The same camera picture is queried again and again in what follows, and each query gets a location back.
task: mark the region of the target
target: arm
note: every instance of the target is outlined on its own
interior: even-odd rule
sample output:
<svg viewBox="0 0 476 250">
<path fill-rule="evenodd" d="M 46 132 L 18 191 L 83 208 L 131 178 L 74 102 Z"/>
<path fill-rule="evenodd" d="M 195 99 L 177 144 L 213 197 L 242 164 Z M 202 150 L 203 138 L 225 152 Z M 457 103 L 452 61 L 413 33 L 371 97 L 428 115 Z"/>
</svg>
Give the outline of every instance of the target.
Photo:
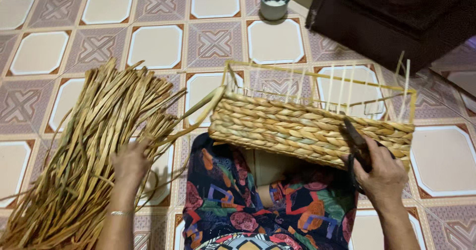
<svg viewBox="0 0 476 250">
<path fill-rule="evenodd" d="M 386 250 L 420 250 L 417 237 L 402 203 L 402 191 L 408 175 L 400 159 L 393 160 L 387 148 L 365 137 L 372 171 L 366 173 L 354 161 L 356 179 L 367 194 L 380 218 Z"/>
<path fill-rule="evenodd" d="M 142 179 L 150 166 L 144 151 L 147 139 L 131 143 L 116 157 L 111 155 L 115 172 L 115 185 L 112 188 L 108 213 L 104 227 L 99 235 L 98 250 L 132 250 L 134 226 L 134 201 Z M 113 211 L 124 215 L 111 215 Z"/>
</svg>

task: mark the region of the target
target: metal cup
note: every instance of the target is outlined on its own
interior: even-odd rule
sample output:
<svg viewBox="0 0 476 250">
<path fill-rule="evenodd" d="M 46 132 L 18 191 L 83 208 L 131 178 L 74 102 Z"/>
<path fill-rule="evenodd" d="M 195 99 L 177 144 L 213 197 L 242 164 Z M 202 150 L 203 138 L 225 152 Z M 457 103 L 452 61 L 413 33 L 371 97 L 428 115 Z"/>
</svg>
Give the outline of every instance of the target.
<svg viewBox="0 0 476 250">
<path fill-rule="evenodd" d="M 281 19 L 288 11 L 288 3 L 290 0 L 286 0 L 286 3 L 280 6 L 271 6 L 265 3 L 268 0 L 261 0 L 261 15 L 268 21 L 277 21 Z"/>
</svg>

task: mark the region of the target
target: white substance in cup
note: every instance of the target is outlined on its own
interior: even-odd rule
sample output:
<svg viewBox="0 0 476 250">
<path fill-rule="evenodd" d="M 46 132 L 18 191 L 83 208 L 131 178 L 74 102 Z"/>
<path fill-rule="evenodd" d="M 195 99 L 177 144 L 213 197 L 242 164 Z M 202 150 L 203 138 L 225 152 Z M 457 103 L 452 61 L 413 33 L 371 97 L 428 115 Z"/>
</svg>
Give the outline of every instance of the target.
<svg viewBox="0 0 476 250">
<path fill-rule="evenodd" d="M 272 7 L 279 7 L 279 6 L 282 6 L 282 5 L 285 5 L 286 4 L 286 0 L 279 0 L 279 1 L 276 1 L 276 0 L 263 0 L 263 2 L 265 2 L 265 4 L 269 5 L 269 6 L 272 6 Z"/>
</svg>

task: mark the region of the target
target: dried plant strand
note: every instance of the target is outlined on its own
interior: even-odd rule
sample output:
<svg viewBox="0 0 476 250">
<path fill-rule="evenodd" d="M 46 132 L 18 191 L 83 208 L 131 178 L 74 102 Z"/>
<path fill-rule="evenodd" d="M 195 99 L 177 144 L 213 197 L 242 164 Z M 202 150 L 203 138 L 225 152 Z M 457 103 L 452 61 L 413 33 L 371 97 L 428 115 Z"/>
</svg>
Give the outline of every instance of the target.
<svg viewBox="0 0 476 250">
<path fill-rule="evenodd" d="M 117 71 L 115 63 L 112 58 L 86 72 L 56 153 L 50 155 L 51 144 L 44 171 L 30 190 L 17 194 L 19 201 L 0 239 L 4 249 L 92 249 L 114 186 L 110 154 L 127 144 L 143 121 L 137 140 L 147 137 L 161 143 L 171 138 L 179 120 L 166 110 L 185 89 L 172 95 L 171 83 L 146 68 L 135 70 L 140 62 L 124 71 Z M 162 147 L 151 145 L 146 156 L 157 160 L 176 138 Z M 149 194 L 144 198 L 151 199 L 155 192 Z"/>
</svg>

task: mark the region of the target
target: braided weave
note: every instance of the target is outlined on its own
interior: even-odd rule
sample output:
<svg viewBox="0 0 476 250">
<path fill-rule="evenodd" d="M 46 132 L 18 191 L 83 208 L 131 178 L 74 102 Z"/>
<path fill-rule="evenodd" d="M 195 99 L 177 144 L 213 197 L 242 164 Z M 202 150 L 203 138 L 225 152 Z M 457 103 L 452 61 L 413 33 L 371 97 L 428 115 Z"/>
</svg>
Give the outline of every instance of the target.
<svg viewBox="0 0 476 250">
<path fill-rule="evenodd" d="M 210 137 L 250 149 L 266 150 L 308 162 L 347 169 L 340 157 L 350 152 L 345 115 L 312 106 L 227 91 L 211 116 Z M 412 124 L 349 117 L 360 134 L 386 146 L 409 169 Z"/>
</svg>

